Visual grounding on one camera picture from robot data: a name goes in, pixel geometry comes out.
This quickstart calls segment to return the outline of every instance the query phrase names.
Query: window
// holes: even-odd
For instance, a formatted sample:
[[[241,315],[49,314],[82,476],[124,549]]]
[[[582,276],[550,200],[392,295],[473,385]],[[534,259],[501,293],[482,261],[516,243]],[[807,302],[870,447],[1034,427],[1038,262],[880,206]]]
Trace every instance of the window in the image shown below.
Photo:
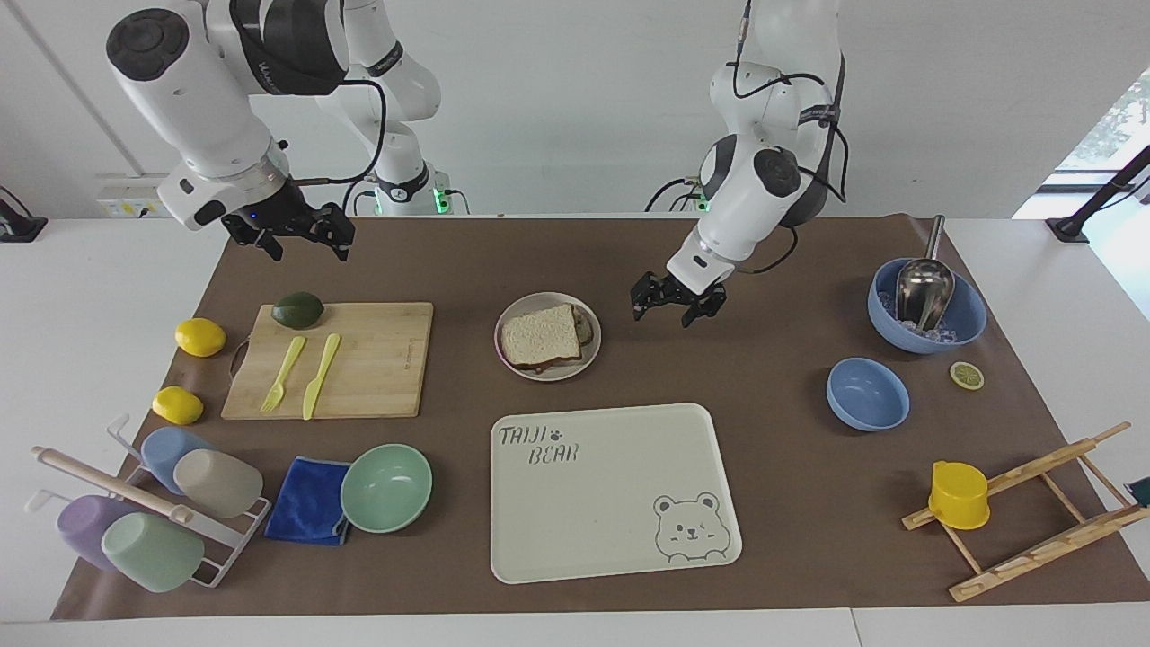
[[[1150,144],[1150,70],[1111,106],[1056,174],[1113,172]]]

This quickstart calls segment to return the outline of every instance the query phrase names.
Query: bear illustration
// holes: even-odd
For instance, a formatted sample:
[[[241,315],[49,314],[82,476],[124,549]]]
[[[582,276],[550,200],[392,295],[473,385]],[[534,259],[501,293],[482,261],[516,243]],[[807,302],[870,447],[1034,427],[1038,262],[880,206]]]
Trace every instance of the bear illustration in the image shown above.
[[[719,498],[704,492],[695,501],[654,500],[659,531],[654,544],[669,563],[706,561],[712,555],[727,556],[730,531],[719,518]]]

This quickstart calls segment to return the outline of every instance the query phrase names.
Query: white table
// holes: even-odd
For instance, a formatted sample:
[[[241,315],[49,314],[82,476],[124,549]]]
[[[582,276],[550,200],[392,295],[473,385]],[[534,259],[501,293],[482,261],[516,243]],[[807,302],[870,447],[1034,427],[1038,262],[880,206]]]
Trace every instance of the white table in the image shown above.
[[[948,231],[1067,439],[1128,419],[1135,429],[1091,456],[1118,482],[1150,475],[1150,322],[1094,252],[1055,241],[1041,222],[951,219]],[[174,353],[174,323],[195,308],[225,237],[221,226],[193,234],[170,221],[60,219],[32,245],[0,246],[0,621],[22,621],[0,625],[0,645],[698,645],[723,637],[830,647],[1133,646],[1150,636],[1150,603],[34,622],[48,617],[75,557],[55,537],[56,510],[25,515],[23,504],[41,487],[92,491],[37,465],[28,448],[118,468],[122,456],[100,430],[124,411],[137,422],[146,413]],[[1150,570],[1150,524],[1124,537]]]

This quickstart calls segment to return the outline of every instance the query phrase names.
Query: yellow lemon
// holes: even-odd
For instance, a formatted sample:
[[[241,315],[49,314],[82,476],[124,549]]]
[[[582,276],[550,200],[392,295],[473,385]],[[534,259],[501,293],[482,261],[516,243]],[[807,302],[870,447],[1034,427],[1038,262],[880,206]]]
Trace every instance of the yellow lemon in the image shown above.
[[[228,344],[228,336],[210,318],[189,318],[176,326],[176,345],[193,357],[212,357]]]
[[[966,362],[956,362],[950,367],[950,379],[968,392],[976,392],[987,383],[986,378],[982,377],[982,371]]]
[[[191,425],[204,415],[204,403],[182,387],[164,387],[152,399],[152,411],[172,425]]]

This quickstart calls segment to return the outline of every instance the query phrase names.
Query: purple cup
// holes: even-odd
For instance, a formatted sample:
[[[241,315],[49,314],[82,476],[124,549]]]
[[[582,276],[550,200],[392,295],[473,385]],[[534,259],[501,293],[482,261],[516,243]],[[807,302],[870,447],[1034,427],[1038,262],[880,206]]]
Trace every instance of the purple cup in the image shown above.
[[[131,503],[90,494],[71,501],[56,517],[56,530],[64,544],[79,554],[85,562],[101,571],[116,571],[100,548],[103,533],[117,519],[139,508]]]

